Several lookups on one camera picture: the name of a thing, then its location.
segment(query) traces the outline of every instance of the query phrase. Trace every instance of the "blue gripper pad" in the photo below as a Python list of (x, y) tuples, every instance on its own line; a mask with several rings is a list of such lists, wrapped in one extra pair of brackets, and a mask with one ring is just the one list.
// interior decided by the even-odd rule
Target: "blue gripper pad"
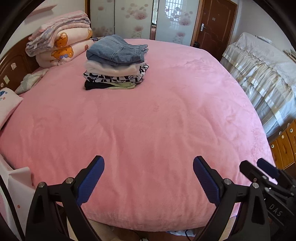
[(219, 188), (198, 157), (193, 160), (193, 170), (210, 203), (220, 204)]
[(257, 166), (266, 172), (271, 178), (277, 179), (279, 177), (279, 170), (263, 158), (258, 159)]
[(89, 197), (91, 196), (98, 180), (100, 179), (104, 171), (104, 159), (101, 156), (96, 156), (96, 159), (96, 163), (93, 165), (93, 167), (90, 169), (90, 171), (78, 187), (76, 202), (79, 206), (89, 200)]

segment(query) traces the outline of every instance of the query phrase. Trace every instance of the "door handle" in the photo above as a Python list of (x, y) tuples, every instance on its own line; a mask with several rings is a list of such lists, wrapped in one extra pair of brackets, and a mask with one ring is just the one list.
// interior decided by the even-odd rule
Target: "door handle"
[(202, 27), (201, 27), (200, 31), (202, 32), (204, 28), (207, 29), (207, 28), (205, 27), (205, 24), (202, 23)]

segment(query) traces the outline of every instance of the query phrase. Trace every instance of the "folded quilt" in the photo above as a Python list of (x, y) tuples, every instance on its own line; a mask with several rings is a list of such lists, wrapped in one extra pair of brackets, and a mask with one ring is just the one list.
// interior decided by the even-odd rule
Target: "folded quilt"
[(34, 40), (27, 43), (26, 53), (33, 57), (42, 51), (49, 51), (54, 47), (58, 33), (69, 28), (90, 28), (88, 17), (79, 17), (74, 19), (65, 19), (57, 22), (38, 35)]
[(38, 44), (37, 48), (33, 46), (27, 46), (26, 52), (29, 52), (30, 55), (37, 55), (46, 51), (57, 50), (63, 47), (67, 47), (71, 44), (80, 42), (91, 38), (92, 30), (91, 28), (68, 28), (60, 31), (54, 38), (54, 46), (49, 47), (45, 44)]
[(97, 41), (87, 52), (88, 60), (112, 66), (140, 64), (144, 62), (144, 54), (148, 45), (131, 45), (114, 34)]
[(66, 13), (66, 14), (57, 16), (55, 18), (52, 18), (47, 23), (41, 25), (38, 29), (36, 29), (34, 31), (34, 33), (32, 33), (32, 35), (29, 37), (29, 40), (33, 41), (37, 36), (41, 35), (41, 33), (43, 33), (45, 30), (54, 26), (55, 24), (59, 23), (60, 21), (64, 21), (67, 19), (80, 18), (80, 17), (87, 17), (87, 14), (85, 12), (79, 10), (79, 11)]
[(144, 65), (145, 62), (126, 66), (110, 66), (108, 64), (101, 64), (93, 60), (87, 60), (84, 64), (84, 67), (89, 73), (121, 77), (127, 75), (140, 75), (139, 68)]
[(105, 82), (89, 82), (85, 81), (84, 87), (86, 90), (91, 89), (133, 89), (136, 83), (124, 82), (124, 83), (105, 83)]
[(111, 82), (111, 83), (124, 83), (124, 82), (132, 82), (132, 83), (141, 83), (142, 79), (145, 75), (146, 70), (148, 69), (149, 65), (145, 64), (144, 66), (139, 68), (139, 75), (129, 75), (129, 76), (123, 76), (123, 77), (112, 77), (112, 76), (106, 76), (101, 74), (94, 74), (85, 72), (83, 74), (84, 78), (89, 82)]
[(93, 44), (94, 42), (91, 39), (83, 40), (64, 48), (37, 54), (36, 60), (39, 66), (43, 68), (59, 66), (82, 54)]

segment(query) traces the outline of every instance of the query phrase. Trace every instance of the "white lace bedspread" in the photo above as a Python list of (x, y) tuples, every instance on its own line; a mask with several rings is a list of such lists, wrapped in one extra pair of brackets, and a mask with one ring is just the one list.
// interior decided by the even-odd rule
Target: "white lace bedspread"
[(296, 63), (282, 51), (249, 33), (242, 33), (233, 45), (273, 68), (296, 94)]

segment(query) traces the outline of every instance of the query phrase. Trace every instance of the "white pillow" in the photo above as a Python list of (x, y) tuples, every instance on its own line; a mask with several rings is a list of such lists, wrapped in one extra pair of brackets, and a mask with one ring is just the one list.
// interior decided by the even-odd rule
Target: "white pillow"
[(262, 37), (262, 36), (258, 36), (257, 38), (263, 40), (266, 43), (272, 44), (272, 41), (270, 39), (268, 39), (268, 38), (265, 38), (265, 37)]
[(0, 129), (22, 100), (22, 97), (18, 96), (9, 88), (0, 90)]

